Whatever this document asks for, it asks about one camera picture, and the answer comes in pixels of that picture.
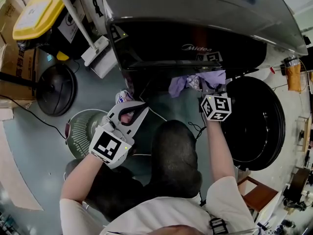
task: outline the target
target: black strap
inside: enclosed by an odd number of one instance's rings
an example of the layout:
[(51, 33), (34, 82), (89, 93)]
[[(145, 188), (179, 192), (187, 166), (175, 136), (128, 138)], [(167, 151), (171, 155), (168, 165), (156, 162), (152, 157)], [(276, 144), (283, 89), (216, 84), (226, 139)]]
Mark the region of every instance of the black strap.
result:
[(97, 0), (92, 0), (92, 3), (93, 3), (93, 6), (95, 8), (95, 11), (96, 13), (99, 15), (99, 17), (101, 18), (103, 16), (99, 6), (98, 6), (98, 3), (97, 3)]

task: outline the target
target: person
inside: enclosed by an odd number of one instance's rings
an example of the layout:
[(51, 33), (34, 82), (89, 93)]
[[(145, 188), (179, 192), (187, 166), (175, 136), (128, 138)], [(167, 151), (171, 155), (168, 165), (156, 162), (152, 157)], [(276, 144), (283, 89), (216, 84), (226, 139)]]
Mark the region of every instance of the person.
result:
[[(254, 228), (219, 122), (208, 121), (207, 134), (214, 183), (205, 206), (194, 202), (202, 183), (195, 137), (185, 124), (171, 120), (153, 137), (152, 175), (146, 186), (127, 173), (113, 172), (92, 154), (67, 165), (60, 200), (63, 234), (213, 234), (213, 218), (223, 219), (229, 233)], [(103, 229), (83, 201), (110, 224)]]

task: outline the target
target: broom handle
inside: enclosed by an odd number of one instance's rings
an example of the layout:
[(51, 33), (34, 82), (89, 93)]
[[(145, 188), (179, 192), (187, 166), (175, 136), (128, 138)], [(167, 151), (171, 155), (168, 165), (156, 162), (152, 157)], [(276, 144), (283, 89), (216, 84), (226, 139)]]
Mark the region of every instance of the broom handle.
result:
[(72, 16), (74, 22), (76, 23), (76, 25), (78, 26), (78, 28), (80, 29), (80, 31), (83, 33), (84, 37), (86, 38), (86, 40), (89, 43), (89, 46), (91, 48), (94, 49), (94, 51), (98, 51), (98, 48), (94, 45), (93, 41), (91, 40), (90, 36), (88, 35), (85, 27), (83, 26), (82, 22), (80, 21), (80, 19), (78, 18), (76, 11), (71, 3), (70, 0), (62, 0), (65, 7), (67, 8), (68, 12), (70, 13), (70, 15)]

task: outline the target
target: laundry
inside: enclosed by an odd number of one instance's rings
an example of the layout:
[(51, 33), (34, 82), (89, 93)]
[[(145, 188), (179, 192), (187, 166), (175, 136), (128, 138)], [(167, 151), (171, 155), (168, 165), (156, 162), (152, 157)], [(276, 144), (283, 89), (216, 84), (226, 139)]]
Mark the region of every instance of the laundry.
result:
[(180, 92), (185, 88), (185, 86), (199, 91), (201, 78), (208, 82), (211, 87), (215, 88), (219, 84), (225, 84), (226, 73), (223, 70), (216, 70), (197, 73), (191, 76), (174, 77), (172, 78), (171, 84), (168, 88), (168, 92), (171, 97), (178, 97)]

